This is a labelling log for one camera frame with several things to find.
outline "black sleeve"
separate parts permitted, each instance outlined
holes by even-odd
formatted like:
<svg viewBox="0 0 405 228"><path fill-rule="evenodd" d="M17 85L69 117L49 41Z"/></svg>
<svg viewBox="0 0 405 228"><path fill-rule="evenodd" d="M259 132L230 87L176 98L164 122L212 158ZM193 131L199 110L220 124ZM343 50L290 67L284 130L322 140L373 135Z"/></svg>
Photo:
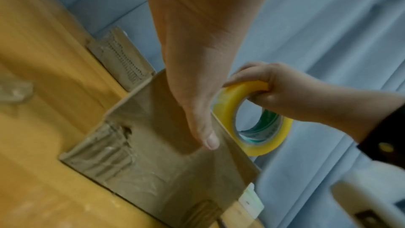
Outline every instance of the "black sleeve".
<svg viewBox="0 0 405 228"><path fill-rule="evenodd" d="M357 148L373 160L405 169L405 105L385 118Z"/></svg>

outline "yellow packing tape roll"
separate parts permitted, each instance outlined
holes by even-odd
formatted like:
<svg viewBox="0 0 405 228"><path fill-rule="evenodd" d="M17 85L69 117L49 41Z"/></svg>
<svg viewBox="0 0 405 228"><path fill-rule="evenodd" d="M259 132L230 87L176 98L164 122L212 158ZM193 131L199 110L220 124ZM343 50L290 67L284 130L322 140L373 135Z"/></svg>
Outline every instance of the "yellow packing tape roll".
<svg viewBox="0 0 405 228"><path fill-rule="evenodd" d="M236 130L236 113L242 102L258 91L268 91L268 83L251 81L221 91L213 112L248 156L260 156L277 148L287 137L292 119L264 110L254 127Z"/></svg>

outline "green label inside tape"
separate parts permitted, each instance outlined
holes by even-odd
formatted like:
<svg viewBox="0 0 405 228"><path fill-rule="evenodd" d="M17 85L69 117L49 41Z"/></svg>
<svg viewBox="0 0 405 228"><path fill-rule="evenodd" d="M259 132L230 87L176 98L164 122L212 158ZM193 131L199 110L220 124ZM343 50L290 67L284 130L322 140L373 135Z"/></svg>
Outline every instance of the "green label inside tape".
<svg viewBox="0 0 405 228"><path fill-rule="evenodd" d="M260 116L259 121L254 127L238 131L239 136L250 143L259 144L271 140L281 127L283 118L282 116L264 110Z"/></svg>

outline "cardboard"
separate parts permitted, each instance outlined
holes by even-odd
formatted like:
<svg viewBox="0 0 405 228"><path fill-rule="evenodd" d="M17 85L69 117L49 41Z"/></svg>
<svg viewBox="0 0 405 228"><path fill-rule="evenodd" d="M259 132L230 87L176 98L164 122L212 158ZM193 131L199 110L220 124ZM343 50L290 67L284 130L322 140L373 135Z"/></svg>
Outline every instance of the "cardboard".
<svg viewBox="0 0 405 228"><path fill-rule="evenodd" d="M163 71L60 159L173 228L207 228L259 173L214 116L212 123L215 151L192 137Z"/></svg>

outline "gold button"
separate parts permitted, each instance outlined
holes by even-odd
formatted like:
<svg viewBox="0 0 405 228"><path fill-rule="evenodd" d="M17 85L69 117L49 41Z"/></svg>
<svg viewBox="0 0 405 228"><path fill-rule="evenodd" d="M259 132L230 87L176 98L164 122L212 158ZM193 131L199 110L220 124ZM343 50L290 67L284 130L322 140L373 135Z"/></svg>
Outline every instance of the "gold button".
<svg viewBox="0 0 405 228"><path fill-rule="evenodd" d="M392 146L392 144L389 143L379 143L378 147L383 152L394 152L394 146Z"/></svg>

